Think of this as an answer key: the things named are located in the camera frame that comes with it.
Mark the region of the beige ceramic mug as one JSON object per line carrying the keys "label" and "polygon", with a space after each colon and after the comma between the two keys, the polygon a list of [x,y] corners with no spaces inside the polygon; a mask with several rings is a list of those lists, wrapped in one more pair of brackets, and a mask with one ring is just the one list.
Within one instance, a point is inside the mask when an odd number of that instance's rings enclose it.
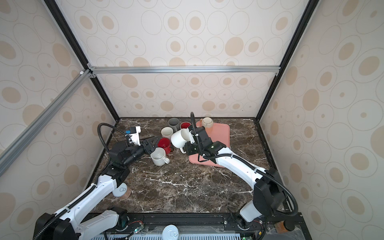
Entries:
{"label": "beige ceramic mug", "polygon": [[166,151],[163,148],[156,148],[151,153],[151,159],[156,166],[163,166],[170,163],[170,159],[167,157]]}
{"label": "beige ceramic mug", "polygon": [[202,127],[206,128],[206,129],[211,129],[214,126],[213,119],[211,119],[209,117],[205,117],[203,119],[200,119],[200,122],[201,122]]}

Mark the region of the red ceramic mug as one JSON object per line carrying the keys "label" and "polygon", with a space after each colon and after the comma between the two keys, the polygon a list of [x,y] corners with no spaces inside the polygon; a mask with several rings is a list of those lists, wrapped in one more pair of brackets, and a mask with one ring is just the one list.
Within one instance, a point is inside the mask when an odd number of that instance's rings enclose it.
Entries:
{"label": "red ceramic mug", "polygon": [[166,152],[166,155],[169,155],[172,151],[171,140],[168,138],[161,138],[158,142],[158,147],[162,148]]}

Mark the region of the black corner frame post right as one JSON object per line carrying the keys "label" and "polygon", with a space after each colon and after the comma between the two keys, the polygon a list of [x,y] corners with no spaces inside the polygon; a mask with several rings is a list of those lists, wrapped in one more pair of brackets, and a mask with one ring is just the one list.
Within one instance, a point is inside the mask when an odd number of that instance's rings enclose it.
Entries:
{"label": "black corner frame post right", "polygon": [[280,70],[277,73],[277,75],[274,77],[267,94],[262,102],[262,105],[260,107],[260,110],[255,118],[256,123],[260,122],[262,116],[264,115],[273,95],[275,90],[277,89],[279,82],[281,78],[283,77],[283,74],[285,73],[288,64],[291,61],[291,58],[307,28],[307,25],[309,24],[311,17],[313,16],[314,12],[316,11],[316,8],[319,4],[319,0],[310,0],[308,1],[308,4],[303,12],[303,15],[300,18],[300,21],[298,23],[298,26],[293,34],[293,37],[288,45],[288,48],[283,56],[283,59],[280,64]]}

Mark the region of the beige ceramic mug front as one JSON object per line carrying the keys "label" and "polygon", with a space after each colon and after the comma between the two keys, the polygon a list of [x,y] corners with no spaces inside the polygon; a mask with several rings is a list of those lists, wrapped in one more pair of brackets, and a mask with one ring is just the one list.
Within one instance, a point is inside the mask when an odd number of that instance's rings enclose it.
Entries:
{"label": "beige ceramic mug front", "polygon": [[163,166],[170,163],[170,159],[167,157],[166,151],[163,148],[156,148],[151,153],[151,159],[156,166]]}

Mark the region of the pinkish white ceramic mug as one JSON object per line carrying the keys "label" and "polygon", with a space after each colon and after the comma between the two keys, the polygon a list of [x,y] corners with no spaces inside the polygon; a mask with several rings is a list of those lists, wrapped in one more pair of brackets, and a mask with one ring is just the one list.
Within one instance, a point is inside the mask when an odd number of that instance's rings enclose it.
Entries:
{"label": "pinkish white ceramic mug", "polygon": [[163,138],[170,140],[173,134],[174,130],[171,127],[165,127],[161,130],[161,135]]}

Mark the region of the dark grey ceramic mug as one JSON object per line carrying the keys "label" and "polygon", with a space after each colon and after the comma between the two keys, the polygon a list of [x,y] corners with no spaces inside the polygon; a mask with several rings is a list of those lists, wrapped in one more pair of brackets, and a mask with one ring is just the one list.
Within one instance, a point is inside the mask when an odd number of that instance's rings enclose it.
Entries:
{"label": "dark grey ceramic mug", "polygon": [[180,124],[181,124],[181,122],[178,118],[170,118],[168,120],[168,125],[170,128],[173,129],[174,133],[181,129]]}

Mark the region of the white ceramic mug front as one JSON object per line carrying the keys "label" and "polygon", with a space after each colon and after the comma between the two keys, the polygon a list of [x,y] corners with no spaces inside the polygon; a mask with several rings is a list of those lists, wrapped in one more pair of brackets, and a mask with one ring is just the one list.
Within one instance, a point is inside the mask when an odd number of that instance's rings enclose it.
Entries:
{"label": "white ceramic mug front", "polygon": [[180,124],[181,129],[188,129],[192,124],[190,122],[182,122]]}

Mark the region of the aluminium crossbar left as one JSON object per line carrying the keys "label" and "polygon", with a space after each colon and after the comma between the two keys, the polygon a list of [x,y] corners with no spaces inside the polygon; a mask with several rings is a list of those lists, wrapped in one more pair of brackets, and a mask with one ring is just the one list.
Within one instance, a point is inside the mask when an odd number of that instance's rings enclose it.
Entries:
{"label": "aluminium crossbar left", "polygon": [[3,175],[32,140],[59,112],[75,91],[89,79],[90,70],[83,70],[48,106],[41,114],[9,145],[1,154],[1,175]]}

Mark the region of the white round can lid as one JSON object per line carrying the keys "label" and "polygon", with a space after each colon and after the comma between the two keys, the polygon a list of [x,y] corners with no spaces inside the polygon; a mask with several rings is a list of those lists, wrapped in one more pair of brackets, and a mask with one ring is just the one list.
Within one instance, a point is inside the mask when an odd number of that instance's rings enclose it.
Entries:
{"label": "white round can lid", "polygon": [[168,225],[162,232],[163,240],[178,240],[180,237],[179,229],[174,225]]}

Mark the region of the white ceramic mug back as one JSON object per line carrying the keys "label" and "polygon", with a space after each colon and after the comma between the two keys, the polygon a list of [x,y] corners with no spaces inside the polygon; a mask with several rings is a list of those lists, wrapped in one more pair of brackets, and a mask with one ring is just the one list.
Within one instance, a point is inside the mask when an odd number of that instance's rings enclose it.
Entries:
{"label": "white ceramic mug back", "polygon": [[189,129],[181,129],[181,130],[175,132],[171,136],[172,145],[175,148],[180,149],[183,154],[186,153],[186,151],[184,150],[184,146],[186,145],[186,143],[193,144],[194,142],[195,142],[195,140],[194,140],[193,135],[191,134],[191,131]]}

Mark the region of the pink plastic tray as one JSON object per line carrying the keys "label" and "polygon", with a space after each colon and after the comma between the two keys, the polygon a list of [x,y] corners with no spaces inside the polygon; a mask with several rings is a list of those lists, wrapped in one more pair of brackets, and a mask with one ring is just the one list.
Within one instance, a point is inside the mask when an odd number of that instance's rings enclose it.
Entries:
{"label": "pink plastic tray", "polygon": [[[208,132],[208,136],[212,139],[213,142],[219,141],[225,144],[227,147],[230,147],[230,126],[229,125],[214,123],[212,130]],[[197,154],[189,156],[189,162],[197,165],[206,165],[206,166],[223,168],[223,166],[214,164],[212,161],[207,161],[203,163],[198,162]]]}

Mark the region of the aluminium crossbar back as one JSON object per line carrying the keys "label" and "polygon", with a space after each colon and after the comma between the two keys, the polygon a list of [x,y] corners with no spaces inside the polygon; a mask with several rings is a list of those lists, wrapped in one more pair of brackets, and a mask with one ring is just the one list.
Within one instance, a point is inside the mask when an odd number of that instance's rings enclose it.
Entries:
{"label": "aluminium crossbar back", "polygon": [[91,67],[95,74],[278,73],[280,66]]}

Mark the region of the black corner frame post left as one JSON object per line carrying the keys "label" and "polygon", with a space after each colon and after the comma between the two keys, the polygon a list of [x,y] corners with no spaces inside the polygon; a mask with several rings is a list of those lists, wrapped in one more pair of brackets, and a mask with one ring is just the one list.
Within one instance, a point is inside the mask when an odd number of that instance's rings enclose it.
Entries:
{"label": "black corner frame post left", "polygon": [[59,29],[61,30],[62,34],[64,35],[65,39],[69,43],[70,47],[72,48],[74,54],[76,55],[77,59],[79,60],[80,64],[85,70],[89,70],[92,74],[90,77],[90,80],[95,87],[96,91],[98,92],[99,96],[101,97],[103,103],[108,109],[108,112],[111,114],[112,118],[116,123],[119,122],[120,116],[118,115],[116,109],[114,108],[112,102],[110,101],[109,97],[107,96],[107,93],[105,89],[103,88],[101,82],[99,81],[96,74],[93,73],[91,70],[91,64],[88,61],[88,58],[86,57],[83,48],[81,47],[79,41],[75,37],[71,27],[69,26],[67,20],[65,19],[62,11],[59,8],[59,5],[56,1],[43,1],[44,4],[47,6],[48,11],[52,15],[53,19],[55,20],[56,24],[58,25]]}

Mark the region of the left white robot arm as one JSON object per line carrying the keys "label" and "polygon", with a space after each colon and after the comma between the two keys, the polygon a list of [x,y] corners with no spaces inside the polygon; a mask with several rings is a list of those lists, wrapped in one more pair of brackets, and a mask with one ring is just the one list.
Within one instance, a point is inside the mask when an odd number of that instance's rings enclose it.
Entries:
{"label": "left white robot arm", "polygon": [[88,221],[84,221],[84,218],[110,193],[126,193],[124,181],[130,173],[129,166],[144,155],[152,154],[161,137],[140,140],[141,128],[132,127],[128,131],[120,131],[125,139],[109,149],[101,133],[105,125],[98,125],[97,134],[109,154],[107,165],[96,181],[78,197],[55,213],[45,213],[38,218],[33,237],[35,240],[89,240],[118,224],[127,227],[127,212],[121,209],[107,210]]}

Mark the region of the beige ceramic mug back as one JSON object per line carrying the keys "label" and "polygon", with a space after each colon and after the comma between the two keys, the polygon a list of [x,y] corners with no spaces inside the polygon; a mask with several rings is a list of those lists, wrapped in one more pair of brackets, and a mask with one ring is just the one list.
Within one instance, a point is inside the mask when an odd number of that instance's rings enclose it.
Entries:
{"label": "beige ceramic mug back", "polygon": [[205,117],[203,119],[200,119],[200,122],[201,122],[202,127],[206,128],[206,129],[211,129],[214,126],[213,119],[211,119],[209,117]]}

